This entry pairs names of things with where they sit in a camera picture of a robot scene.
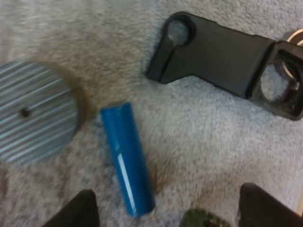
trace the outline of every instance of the blue battery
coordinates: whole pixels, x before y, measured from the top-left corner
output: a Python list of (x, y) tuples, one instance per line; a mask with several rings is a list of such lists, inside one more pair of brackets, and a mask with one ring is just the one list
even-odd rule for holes
[(155, 208), (150, 176), (130, 103), (100, 111), (110, 152), (129, 215), (139, 217)]

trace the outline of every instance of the camouflage object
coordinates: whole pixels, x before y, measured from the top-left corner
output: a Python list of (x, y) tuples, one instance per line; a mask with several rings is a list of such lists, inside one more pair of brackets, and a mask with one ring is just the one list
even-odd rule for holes
[(231, 225), (206, 210), (192, 209), (184, 214), (179, 227), (231, 227)]

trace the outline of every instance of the carpet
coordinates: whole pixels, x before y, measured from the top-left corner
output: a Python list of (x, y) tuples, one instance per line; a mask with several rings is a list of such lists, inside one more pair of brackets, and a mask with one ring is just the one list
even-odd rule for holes
[(127, 216), (93, 117), (57, 157), (0, 164), (0, 227), (41, 226), (82, 189), (95, 191), (103, 227), (176, 227), (189, 208), (235, 224), (244, 182), (297, 209), (303, 121), (196, 77), (168, 85), (145, 77), (161, 26), (177, 11), (274, 39), (303, 27), (301, 0), (0, 0), (1, 62), (58, 63), (81, 79), (95, 110), (132, 102), (157, 203), (148, 216)]

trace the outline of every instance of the black plastic part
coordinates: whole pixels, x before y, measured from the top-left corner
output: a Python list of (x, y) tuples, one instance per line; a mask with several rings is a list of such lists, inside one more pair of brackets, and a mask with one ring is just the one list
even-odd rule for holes
[(96, 196), (83, 190), (43, 227), (99, 227)]
[(240, 191), (239, 227), (302, 227), (303, 218), (253, 183)]
[[(188, 28), (189, 40), (175, 45), (168, 27), (173, 20)], [(274, 114), (292, 120), (303, 116), (303, 87), (279, 103), (265, 98), (260, 77), (276, 61), (295, 65), (303, 80), (303, 48), (288, 42), (249, 35), (186, 12), (173, 14), (165, 23), (162, 39), (147, 71), (147, 77), (168, 84), (195, 75), (242, 98), (258, 103)]]

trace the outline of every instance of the grooved aluminum disc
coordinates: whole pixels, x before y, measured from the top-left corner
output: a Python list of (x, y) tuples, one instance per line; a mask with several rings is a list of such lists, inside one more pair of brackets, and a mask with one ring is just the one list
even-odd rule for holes
[(0, 65), (0, 159), (36, 163), (69, 143), (83, 124), (85, 98), (71, 74), (55, 65)]

